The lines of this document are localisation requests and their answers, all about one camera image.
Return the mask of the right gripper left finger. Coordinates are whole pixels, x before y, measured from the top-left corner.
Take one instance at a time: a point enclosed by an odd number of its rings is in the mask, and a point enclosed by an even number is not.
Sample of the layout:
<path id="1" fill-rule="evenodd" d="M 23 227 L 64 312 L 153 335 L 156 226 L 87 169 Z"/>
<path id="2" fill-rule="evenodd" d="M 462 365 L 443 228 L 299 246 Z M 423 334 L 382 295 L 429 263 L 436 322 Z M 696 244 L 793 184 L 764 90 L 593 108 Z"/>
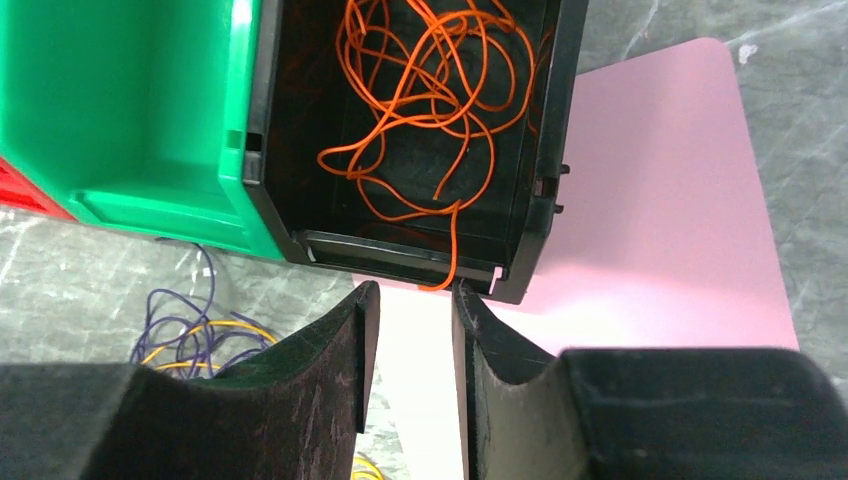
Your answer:
<path id="1" fill-rule="evenodd" d="M 367 281 L 210 379 L 131 364 L 5 364 L 5 479 L 347 479 L 380 322 Z"/>

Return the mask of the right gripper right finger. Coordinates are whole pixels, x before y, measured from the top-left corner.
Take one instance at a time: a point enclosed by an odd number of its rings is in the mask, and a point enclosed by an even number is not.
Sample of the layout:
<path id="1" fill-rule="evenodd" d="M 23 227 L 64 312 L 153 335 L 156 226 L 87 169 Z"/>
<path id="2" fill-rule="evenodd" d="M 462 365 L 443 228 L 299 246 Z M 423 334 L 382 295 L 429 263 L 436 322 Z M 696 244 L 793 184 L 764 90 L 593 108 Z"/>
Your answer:
<path id="1" fill-rule="evenodd" d="M 843 479 L 847 411 L 803 354 L 601 348 L 557 355 L 452 289 L 467 479 Z"/>

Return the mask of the black plastic bin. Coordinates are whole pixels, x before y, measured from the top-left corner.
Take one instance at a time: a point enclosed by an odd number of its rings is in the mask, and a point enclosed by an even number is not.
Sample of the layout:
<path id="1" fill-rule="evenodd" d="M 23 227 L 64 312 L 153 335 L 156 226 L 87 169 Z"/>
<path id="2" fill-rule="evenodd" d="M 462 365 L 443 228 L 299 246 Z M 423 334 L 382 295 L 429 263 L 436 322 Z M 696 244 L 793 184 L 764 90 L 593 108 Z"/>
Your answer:
<path id="1" fill-rule="evenodd" d="M 347 179 L 343 145 L 377 118 L 344 77 L 341 1 L 265 1 L 242 181 L 283 258 L 414 284 L 454 274 L 477 293 L 522 301 L 559 209 L 556 194 L 583 1 L 509 1 L 521 35 L 494 32 L 460 50 L 481 97 L 473 128 L 491 138 L 400 126 L 376 138 Z"/>

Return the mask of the green plastic bin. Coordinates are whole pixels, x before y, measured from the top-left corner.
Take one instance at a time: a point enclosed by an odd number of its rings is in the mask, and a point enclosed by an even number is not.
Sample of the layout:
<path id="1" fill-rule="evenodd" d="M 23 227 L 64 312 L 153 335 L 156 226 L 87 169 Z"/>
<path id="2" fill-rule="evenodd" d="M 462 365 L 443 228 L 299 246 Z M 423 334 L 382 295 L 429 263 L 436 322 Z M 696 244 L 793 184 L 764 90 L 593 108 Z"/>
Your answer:
<path id="1" fill-rule="evenodd" d="M 242 172 L 258 1 L 5 1 L 1 154 L 77 220 L 277 259 Z"/>

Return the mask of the red plastic bin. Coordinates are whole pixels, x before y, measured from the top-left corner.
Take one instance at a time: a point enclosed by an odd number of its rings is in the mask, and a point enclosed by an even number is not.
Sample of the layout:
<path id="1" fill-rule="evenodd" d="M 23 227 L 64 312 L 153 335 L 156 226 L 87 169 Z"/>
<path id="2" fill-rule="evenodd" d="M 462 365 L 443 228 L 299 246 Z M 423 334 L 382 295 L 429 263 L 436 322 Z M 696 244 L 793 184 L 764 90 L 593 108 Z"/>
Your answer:
<path id="1" fill-rule="evenodd" d="M 63 220 L 75 221 L 69 212 L 4 159 L 1 159 L 1 203 Z"/>

